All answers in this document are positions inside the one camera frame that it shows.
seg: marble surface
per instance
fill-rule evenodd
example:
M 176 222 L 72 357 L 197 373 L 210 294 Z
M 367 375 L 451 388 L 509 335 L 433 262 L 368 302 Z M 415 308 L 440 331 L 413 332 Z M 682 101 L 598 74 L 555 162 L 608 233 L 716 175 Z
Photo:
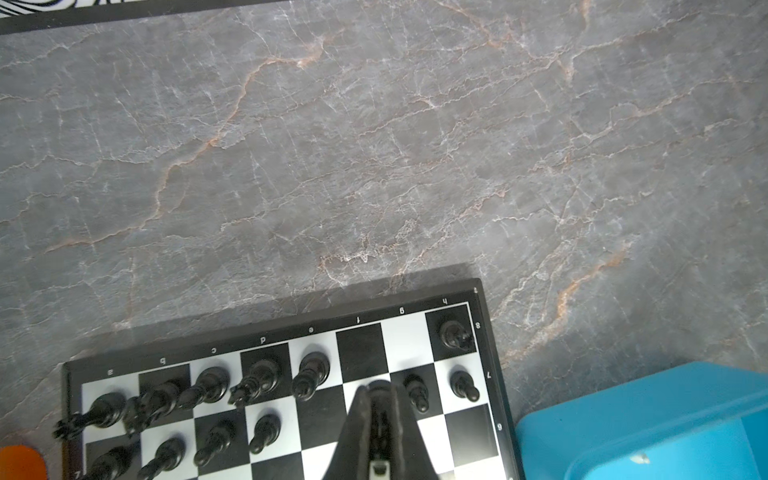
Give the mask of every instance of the marble surface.
M 511 410 L 768 371 L 768 3 L 282 2 L 0 37 L 0 445 L 61 364 L 480 276 Z

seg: blue plastic container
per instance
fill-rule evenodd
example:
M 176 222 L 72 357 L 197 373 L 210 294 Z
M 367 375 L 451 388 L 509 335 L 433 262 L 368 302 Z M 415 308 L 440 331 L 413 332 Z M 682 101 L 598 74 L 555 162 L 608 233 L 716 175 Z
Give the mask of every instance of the blue plastic container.
M 527 480 L 768 480 L 768 375 L 689 363 L 515 431 Z

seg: chess piece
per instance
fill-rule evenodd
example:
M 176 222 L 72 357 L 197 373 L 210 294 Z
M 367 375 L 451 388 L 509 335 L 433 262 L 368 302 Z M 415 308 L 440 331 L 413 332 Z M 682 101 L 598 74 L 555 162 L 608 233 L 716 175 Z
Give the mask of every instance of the chess piece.
M 131 467 L 131 451 L 115 447 L 94 460 L 81 480 L 115 480 Z
M 256 422 L 253 428 L 253 439 L 248 444 L 248 449 L 254 455 L 261 453 L 264 447 L 271 445 L 280 434 L 280 419 L 277 415 L 265 415 Z
M 450 349 L 472 350 L 472 334 L 457 320 L 449 320 L 440 326 L 440 340 Z
M 406 387 L 408 398 L 411 400 L 413 406 L 415 406 L 420 413 L 426 413 L 426 411 L 429 410 L 429 390 L 427 390 L 427 386 L 424 385 L 422 378 L 417 375 L 410 375 L 406 378 L 403 385 Z
M 280 367 L 272 360 L 262 359 L 254 363 L 240 383 L 230 389 L 229 404 L 242 409 L 269 392 L 280 383 Z
M 165 382 L 147 390 L 141 397 L 128 399 L 123 425 L 128 436 L 142 433 L 160 417 L 171 413 L 179 398 L 179 387 Z
M 230 422 L 224 420 L 214 426 L 208 432 L 203 448 L 197 450 L 197 453 L 194 454 L 194 464 L 198 467 L 208 465 L 208 462 L 210 462 L 213 457 L 229 448 L 234 436 L 234 426 Z
M 105 393 L 91 404 L 91 409 L 84 414 L 75 413 L 67 419 L 56 423 L 53 432 L 55 439 L 72 440 L 89 425 L 99 429 L 111 427 L 123 418 L 125 413 L 125 397 L 121 393 Z
M 184 458 L 186 448 L 181 439 L 170 439 L 161 443 L 154 453 L 154 458 L 145 466 L 141 467 L 136 475 L 137 480 L 152 480 L 160 472 L 173 470 L 181 463 Z
M 328 378 L 331 369 L 330 361 L 325 353 L 308 353 L 299 364 L 299 374 L 293 379 L 291 389 L 293 396 L 300 402 L 312 398 L 317 387 Z
M 467 399 L 470 402 L 477 402 L 480 398 L 480 391 L 475 388 L 472 376 L 463 370 L 451 375 L 451 390 L 460 399 Z
M 197 381 L 190 388 L 179 395 L 176 404 L 177 409 L 191 410 L 202 402 L 215 403 L 224 397 L 224 393 L 230 386 L 230 375 L 225 369 L 214 366 L 197 377 Z

